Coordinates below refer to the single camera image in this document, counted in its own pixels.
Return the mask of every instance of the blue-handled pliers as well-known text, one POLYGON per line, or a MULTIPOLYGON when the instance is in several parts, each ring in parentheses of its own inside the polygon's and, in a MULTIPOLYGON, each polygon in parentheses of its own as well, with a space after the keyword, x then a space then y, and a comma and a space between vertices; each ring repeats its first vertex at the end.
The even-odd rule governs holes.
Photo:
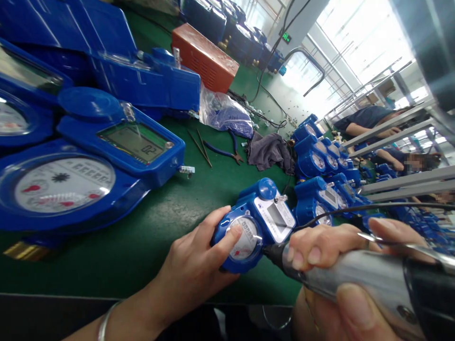
POLYGON ((221 154, 221 155, 225 155, 225 156, 230 156, 231 158, 233 158, 237 164, 240 166, 240 163, 239 161, 241 162, 245 162, 243 161, 242 157, 238 154, 237 152, 237 139, 236 139, 236 136, 234 135, 234 133, 232 132, 232 130, 228 130, 229 134, 231 135, 232 137, 232 141, 234 142, 234 152, 235 154, 232 154, 232 153, 229 153, 229 152, 226 152, 224 150, 221 150, 221 149, 218 149, 218 148, 215 148, 214 146, 212 146, 210 143, 208 143, 207 141, 203 141, 203 143, 205 144, 205 146, 207 148, 209 148, 210 150, 214 151, 215 153, 218 153, 218 154, 221 154))

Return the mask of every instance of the hand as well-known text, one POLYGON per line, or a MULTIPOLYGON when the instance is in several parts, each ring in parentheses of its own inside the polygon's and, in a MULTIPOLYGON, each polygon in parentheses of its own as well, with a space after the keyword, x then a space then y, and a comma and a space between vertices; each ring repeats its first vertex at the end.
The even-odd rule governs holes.
POLYGON ((404 165, 400 161, 397 160, 392 165, 396 171, 404 171, 404 165))
MULTIPOLYGON (((373 233, 384 240, 427 245, 417 232, 402 222, 371 218, 369 225, 373 233)), ((357 235, 359 231, 349 224, 338 227, 318 225, 298 231, 292 235, 289 244, 292 266, 300 271, 310 270, 314 266, 331 267, 340 254, 365 248, 366 240, 357 235)), ((389 247, 380 249, 373 243, 369 246, 371 251, 394 254, 389 247)), ((326 340, 398 340, 374 301, 360 286, 346 283, 338 287, 337 304, 302 289, 294 316, 299 318, 296 324, 305 325, 306 330, 303 332, 307 336, 312 332, 309 329, 314 327, 313 323, 306 323, 301 318, 308 311, 305 300, 319 326, 319 333, 313 330, 313 333, 316 333, 314 335, 322 336, 326 340)))
POLYGON ((231 206, 226 206, 211 212, 192 232, 174 241, 160 272, 149 284, 150 305, 159 310, 166 326, 239 278, 219 268, 242 235, 241 226, 233 226, 210 247, 215 228, 230 210, 231 206))
POLYGON ((389 136, 393 136, 393 135, 399 133, 400 131, 401 131, 400 128, 392 127, 390 129, 387 129, 386 131, 383 131, 382 133, 379 133, 376 136, 379 137, 379 138, 386 138, 386 137, 389 137, 389 136))

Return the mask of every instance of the red pointer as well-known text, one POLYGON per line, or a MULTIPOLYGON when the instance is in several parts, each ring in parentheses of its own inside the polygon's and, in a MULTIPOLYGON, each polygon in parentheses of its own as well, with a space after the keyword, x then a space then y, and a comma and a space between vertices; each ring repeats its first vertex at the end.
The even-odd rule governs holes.
POLYGON ((29 188, 26 188, 22 192, 27 193, 27 192, 32 192, 41 189, 38 185, 31 185, 29 188))

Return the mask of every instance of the red box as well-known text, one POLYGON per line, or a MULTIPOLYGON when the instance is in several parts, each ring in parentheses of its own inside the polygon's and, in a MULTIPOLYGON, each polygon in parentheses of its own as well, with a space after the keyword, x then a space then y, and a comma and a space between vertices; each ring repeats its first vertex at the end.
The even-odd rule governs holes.
POLYGON ((226 93, 238 63, 189 24, 172 31, 172 47, 180 49, 182 65, 197 72, 207 89, 226 93))

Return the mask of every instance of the green table surface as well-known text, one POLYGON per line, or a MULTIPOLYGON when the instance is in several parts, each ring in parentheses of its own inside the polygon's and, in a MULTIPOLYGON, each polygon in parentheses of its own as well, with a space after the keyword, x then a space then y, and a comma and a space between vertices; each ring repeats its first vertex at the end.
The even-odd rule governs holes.
MULTIPOLYGON (((138 14, 125 9, 132 33, 139 48, 144 51, 153 46, 170 48, 171 38, 160 27, 138 14)), ((150 10, 140 10, 141 15, 152 17, 172 29, 175 18, 158 15, 150 10)), ((257 69, 240 65, 231 89, 251 98, 257 89, 257 69)), ((266 74, 263 84, 280 82, 281 77, 266 74)), ((298 96, 285 84, 276 87, 277 100, 298 96)), ((284 115, 263 91, 254 105, 275 122, 284 115)), ((299 117, 308 114, 299 110, 299 117)), ((198 121, 177 121, 165 117, 160 123, 178 135, 186 143, 185 165, 196 167, 191 179, 176 174, 162 188, 150 192, 125 218, 95 233, 73 238, 55 257, 42 262, 30 263, 0 256, 3 280, 0 292, 17 294, 113 297, 125 298, 145 286, 159 271, 171 243, 191 231, 212 210, 234 205, 241 190, 263 177, 273 179, 279 189, 288 183, 278 166, 259 172, 246 162, 238 166, 226 156, 208 150, 213 168, 210 168, 190 139, 190 129, 197 139, 196 128, 202 137, 213 145, 232 149, 227 132, 218 132, 198 121)), ((276 132, 267 128, 264 121, 257 121, 261 134, 276 132)), ((280 130, 282 136, 293 128, 288 125, 280 130)), ((239 153, 247 156, 237 138, 239 153)), ((291 179, 289 205, 296 199, 291 179)), ((0 233, 0 249, 5 250, 20 239, 18 233, 0 233)), ((231 304, 292 305, 300 288, 299 283, 285 277, 269 260, 262 258, 258 266, 241 276, 240 280, 224 289, 211 302, 231 304)))

